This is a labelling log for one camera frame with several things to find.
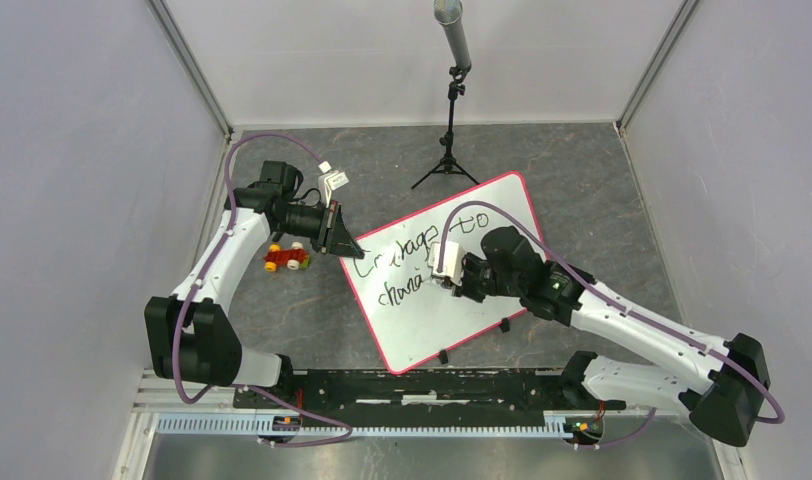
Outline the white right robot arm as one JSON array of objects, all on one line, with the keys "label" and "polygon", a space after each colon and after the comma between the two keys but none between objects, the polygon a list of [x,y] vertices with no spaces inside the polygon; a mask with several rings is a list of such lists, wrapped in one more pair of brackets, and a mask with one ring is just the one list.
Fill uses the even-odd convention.
[{"label": "white right robot arm", "polygon": [[434,246],[432,274],[453,296],[478,303],[515,298],[538,318],[600,336],[645,359],[636,365],[575,353],[559,382],[567,405],[602,401],[673,410],[734,447],[746,446],[755,425],[764,422],[770,374],[757,339],[705,334],[630,302],[583,270],[543,259],[513,226],[491,230],[480,247],[475,255],[450,240]]}]

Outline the pink framed whiteboard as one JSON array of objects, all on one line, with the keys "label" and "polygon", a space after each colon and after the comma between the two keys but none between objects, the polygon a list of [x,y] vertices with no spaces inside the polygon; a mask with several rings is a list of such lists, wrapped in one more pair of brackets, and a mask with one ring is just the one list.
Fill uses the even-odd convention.
[{"label": "pink framed whiteboard", "polygon": [[432,281],[427,263],[441,239],[478,254],[483,236],[513,216],[530,232],[540,227],[523,176],[508,172],[365,233],[361,259],[343,270],[387,370],[402,374],[515,318],[514,298],[481,303],[458,298]]}]

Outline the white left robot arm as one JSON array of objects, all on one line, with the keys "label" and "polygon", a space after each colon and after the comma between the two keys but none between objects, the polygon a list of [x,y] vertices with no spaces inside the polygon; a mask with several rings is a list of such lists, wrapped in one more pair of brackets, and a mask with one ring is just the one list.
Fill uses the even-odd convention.
[{"label": "white left robot arm", "polygon": [[295,379],[289,360],[244,347],[228,318],[230,304],[253,256],[272,234],[308,240],[313,251],[361,259],[364,252],[343,220],[334,190],[347,175],[323,165],[321,200],[304,205],[296,194],[303,180],[295,167],[264,162],[257,181],[229,195],[219,228],[190,274],[167,297],[152,297],[144,310],[155,374],[203,385],[258,386],[272,407],[288,405]]}]

